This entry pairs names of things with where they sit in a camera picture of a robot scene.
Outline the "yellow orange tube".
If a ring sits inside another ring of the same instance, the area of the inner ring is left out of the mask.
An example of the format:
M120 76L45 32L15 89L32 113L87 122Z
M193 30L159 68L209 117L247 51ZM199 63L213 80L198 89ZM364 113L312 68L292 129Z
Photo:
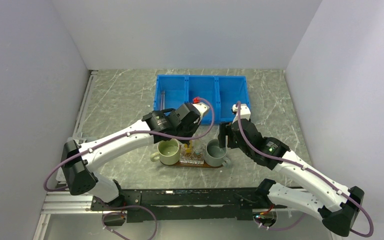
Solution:
M184 144L184 152L186 156L192 156L194 154L194 142L190 140L188 143Z

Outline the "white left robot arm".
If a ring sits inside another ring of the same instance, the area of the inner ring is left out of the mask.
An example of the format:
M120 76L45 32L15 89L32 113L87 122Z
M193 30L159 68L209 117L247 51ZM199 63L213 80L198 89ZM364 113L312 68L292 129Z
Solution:
M111 210L119 209L125 197L120 184L97 173L109 161L135 149L176 139L187 143L210 107L203 102L183 103L177 109L153 110L132 125L98 140L64 145L62 172L72 196L91 194Z

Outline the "light green ceramic mug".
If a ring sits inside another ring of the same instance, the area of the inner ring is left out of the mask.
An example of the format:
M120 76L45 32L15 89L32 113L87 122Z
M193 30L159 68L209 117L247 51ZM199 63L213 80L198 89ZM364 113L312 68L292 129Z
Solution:
M157 151L150 155L151 162L161 162L164 165L174 165L179 162L181 146L176 139L161 141L157 145Z

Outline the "grey ceramic mug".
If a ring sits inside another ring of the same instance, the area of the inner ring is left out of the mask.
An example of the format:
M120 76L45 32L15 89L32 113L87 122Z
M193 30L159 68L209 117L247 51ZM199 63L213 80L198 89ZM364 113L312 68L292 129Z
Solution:
M211 167L229 167L231 160L227 157L227 148L220 147L217 139L210 140L203 152L204 162Z

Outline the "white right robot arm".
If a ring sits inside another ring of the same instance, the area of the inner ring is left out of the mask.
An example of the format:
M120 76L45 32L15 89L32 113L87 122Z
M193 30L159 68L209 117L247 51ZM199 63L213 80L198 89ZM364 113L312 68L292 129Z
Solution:
M221 147L238 148L257 165L281 173L305 189L299 191L265 178L255 191L260 207L282 205L299 210L342 237L353 231L365 194L361 188L349 188L326 177L279 139L262 136L247 119L221 123L218 140Z

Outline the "clear glass toothbrush holder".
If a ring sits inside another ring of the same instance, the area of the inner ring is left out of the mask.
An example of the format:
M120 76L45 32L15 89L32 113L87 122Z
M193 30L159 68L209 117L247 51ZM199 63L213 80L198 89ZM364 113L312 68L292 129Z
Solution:
M204 147L194 147L194 149L202 149L202 156L201 157L197 157L194 153L194 150L193 150L193 155L192 156L188 156L188 155L185 155L185 148L183 145L181 145L181 151L180 151L180 159L179 161L181 163L190 163L190 164L203 164L205 162L204 160Z

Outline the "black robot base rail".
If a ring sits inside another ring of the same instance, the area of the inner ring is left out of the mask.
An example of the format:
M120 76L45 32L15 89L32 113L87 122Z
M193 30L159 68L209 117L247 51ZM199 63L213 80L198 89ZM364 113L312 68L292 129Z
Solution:
M139 207L145 207L162 220L236 219L251 221L254 215L269 209L271 204L256 195L254 187L186 188L186 189L125 189L124 201L111 207L93 197L91 211L111 211L128 206L127 223L151 221L153 217Z

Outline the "brown oval wooden tray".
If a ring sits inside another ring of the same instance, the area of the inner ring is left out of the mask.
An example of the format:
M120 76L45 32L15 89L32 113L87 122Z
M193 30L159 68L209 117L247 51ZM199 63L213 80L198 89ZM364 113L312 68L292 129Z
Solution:
M187 167L187 168L209 168L209 169L218 169L218 168L223 167L222 164L219 166L211 166L211 165L207 164L206 162L204 162L203 164L192 164L192 163L185 163L185 162L180 162L180 161L178 161L175 164L169 165L169 166L170 167Z

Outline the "white toothpaste tube green cap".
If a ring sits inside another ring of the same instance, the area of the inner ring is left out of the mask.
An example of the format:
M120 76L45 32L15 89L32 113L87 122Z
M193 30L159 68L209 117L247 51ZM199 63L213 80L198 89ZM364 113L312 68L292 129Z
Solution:
M197 156L197 157L201 157L202 154L203 154L203 150L201 148L195 148L194 149L194 154Z

